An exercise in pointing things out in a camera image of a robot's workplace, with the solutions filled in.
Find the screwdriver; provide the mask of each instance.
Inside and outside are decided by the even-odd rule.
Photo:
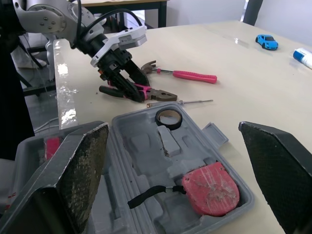
[[[180,101],[175,101],[173,103],[176,103],[176,104],[178,104],[180,106],[184,106],[185,104],[203,103],[203,102],[211,102],[211,101],[214,101],[214,100],[213,99],[211,99],[211,100],[199,100],[199,101],[183,101],[183,100],[180,100]],[[153,107],[153,106],[160,106],[162,104],[165,104],[165,102],[147,103],[146,107],[150,108],[150,107]]]

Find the white wall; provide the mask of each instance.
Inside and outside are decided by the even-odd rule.
[[[312,0],[263,0],[255,26],[312,46]]]
[[[245,0],[170,0],[167,2],[167,27],[240,20]],[[145,21],[158,26],[157,10],[145,11]]]

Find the pliers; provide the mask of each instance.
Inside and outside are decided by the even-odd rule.
[[[114,88],[114,85],[111,82],[108,82],[109,87],[100,86],[99,91],[105,94],[108,94],[117,98],[127,98],[125,94],[118,89]],[[138,90],[141,95],[141,102],[145,100],[157,100],[157,101],[176,101],[177,95],[163,91],[152,89],[150,86],[144,86],[140,84],[132,83]]]

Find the robotic arm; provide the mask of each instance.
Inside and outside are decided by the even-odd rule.
[[[132,62],[131,54],[125,50],[146,42],[144,26],[124,30],[108,39],[104,35],[102,25],[100,23],[93,25],[96,20],[93,14],[82,7],[82,33],[76,38],[78,4],[67,0],[1,1],[1,10],[5,12],[6,21],[10,24],[4,28],[17,33],[42,33],[67,39],[72,47],[77,47],[92,58],[91,65],[99,68],[103,80],[108,80],[127,98],[137,102],[144,101],[133,83],[120,74],[121,70],[125,70],[135,83],[149,86],[146,75]]]

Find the black electrical tape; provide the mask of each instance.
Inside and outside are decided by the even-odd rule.
[[[130,209],[133,209],[133,208],[141,205],[149,197],[152,197],[152,196],[159,194],[159,193],[162,193],[162,192],[166,192],[165,186],[157,185],[157,186],[151,187],[148,190],[146,190],[144,193],[133,198],[131,201],[128,201],[128,206]],[[180,192],[182,194],[186,194],[186,192],[183,189],[183,186],[180,186],[180,185],[173,186],[172,192]]]
[[[160,117],[176,117],[177,123],[174,124],[163,123],[161,122]],[[172,131],[181,127],[182,115],[181,113],[179,113],[177,110],[174,109],[161,109],[157,111],[155,121],[158,126],[164,125]]]

